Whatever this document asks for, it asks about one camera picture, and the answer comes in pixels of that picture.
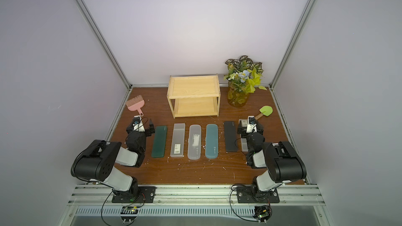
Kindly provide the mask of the translucent labelled pencil case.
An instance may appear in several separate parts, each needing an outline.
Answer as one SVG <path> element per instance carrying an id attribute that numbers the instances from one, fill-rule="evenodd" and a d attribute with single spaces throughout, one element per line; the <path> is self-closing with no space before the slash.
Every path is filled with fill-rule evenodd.
<path id="1" fill-rule="evenodd" d="M 173 127 L 170 157 L 184 157 L 185 124 L 175 123 Z"/>

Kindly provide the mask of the teal pencil case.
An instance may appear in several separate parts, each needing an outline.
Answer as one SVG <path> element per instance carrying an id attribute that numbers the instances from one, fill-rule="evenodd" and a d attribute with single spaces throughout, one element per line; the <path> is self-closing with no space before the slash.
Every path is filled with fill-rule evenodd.
<path id="1" fill-rule="evenodd" d="M 206 139 L 205 139 L 205 156 L 208 159 L 215 159 L 218 157 L 219 146 L 219 131 L 216 124 L 208 124 L 206 126 Z"/>

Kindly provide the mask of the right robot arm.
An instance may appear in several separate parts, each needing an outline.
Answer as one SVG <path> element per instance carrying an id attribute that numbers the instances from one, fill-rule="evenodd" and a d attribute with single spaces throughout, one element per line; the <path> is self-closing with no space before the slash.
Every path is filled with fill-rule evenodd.
<path id="1" fill-rule="evenodd" d="M 265 169 L 263 174 L 253 179 L 253 195 L 265 195 L 283 184 L 306 178 L 306 166 L 291 143 L 267 142 L 262 126 L 255 118 L 240 120 L 238 134 L 241 135 L 241 141 L 247 143 L 247 165 L 253 169 Z"/>

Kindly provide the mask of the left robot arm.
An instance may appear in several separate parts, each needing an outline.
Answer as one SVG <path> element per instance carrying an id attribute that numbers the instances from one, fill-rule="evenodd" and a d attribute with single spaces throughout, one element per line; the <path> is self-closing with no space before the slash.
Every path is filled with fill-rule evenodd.
<path id="1" fill-rule="evenodd" d="M 71 175 L 84 182 L 99 182 L 116 195 L 138 196 L 137 179 L 118 170 L 115 164 L 139 168 L 145 158 L 147 138 L 155 133 L 155 127 L 151 119 L 135 116 L 126 132 L 126 146 L 94 140 L 74 160 Z"/>

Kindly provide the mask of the black pencil case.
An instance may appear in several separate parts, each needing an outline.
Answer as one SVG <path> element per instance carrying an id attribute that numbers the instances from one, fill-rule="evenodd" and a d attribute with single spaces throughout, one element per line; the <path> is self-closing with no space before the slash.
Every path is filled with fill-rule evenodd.
<path id="1" fill-rule="evenodd" d="M 237 152 L 237 131 L 233 121 L 224 121 L 224 137 L 226 152 Z"/>

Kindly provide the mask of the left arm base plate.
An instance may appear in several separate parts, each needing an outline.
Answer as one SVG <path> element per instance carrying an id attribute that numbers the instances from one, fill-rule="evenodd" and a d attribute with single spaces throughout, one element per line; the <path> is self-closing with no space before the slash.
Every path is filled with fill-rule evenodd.
<path id="1" fill-rule="evenodd" d="M 153 203 L 156 189 L 155 186 L 138 186 L 128 191 L 113 190 L 112 203 Z"/>

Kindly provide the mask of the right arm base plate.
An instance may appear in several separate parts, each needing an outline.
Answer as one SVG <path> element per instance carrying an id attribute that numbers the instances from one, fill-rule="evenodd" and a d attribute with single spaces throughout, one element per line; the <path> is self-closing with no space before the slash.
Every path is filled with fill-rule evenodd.
<path id="1" fill-rule="evenodd" d="M 270 191 L 258 191 L 251 186 L 235 186 L 232 190 L 236 193 L 240 204 L 278 204 L 280 198 L 277 189 Z"/>

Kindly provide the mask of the dark green pencil case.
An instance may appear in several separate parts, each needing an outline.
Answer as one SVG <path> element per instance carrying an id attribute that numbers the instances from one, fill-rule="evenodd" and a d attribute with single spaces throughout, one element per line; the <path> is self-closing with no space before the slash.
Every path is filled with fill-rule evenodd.
<path id="1" fill-rule="evenodd" d="M 165 153 L 167 126 L 157 126 L 152 145 L 152 158 L 163 158 Z"/>

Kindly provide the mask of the rounded translucent pencil case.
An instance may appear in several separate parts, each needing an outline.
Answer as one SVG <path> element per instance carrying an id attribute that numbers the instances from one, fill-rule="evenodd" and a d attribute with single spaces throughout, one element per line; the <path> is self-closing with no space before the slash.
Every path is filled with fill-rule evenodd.
<path id="1" fill-rule="evenodd" d="M 191 125 L 189 127 L 187 157 L 189 160 L 198 160 L 201 157 L 201 135 L 200 125 Z"/>

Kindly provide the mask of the tall translucent white pencil case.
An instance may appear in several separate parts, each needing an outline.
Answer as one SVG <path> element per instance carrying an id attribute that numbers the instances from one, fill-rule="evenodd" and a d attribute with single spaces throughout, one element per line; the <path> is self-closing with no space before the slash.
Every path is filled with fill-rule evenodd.
<path id="1" fill-rule="evenodd" d="M 248 152 L 247 139 L 242 133 L 247 130 L 248 122 L 246 119 L 239 119 L 238 131 L 240 131 L 240 144 L 242 152 Z"/>

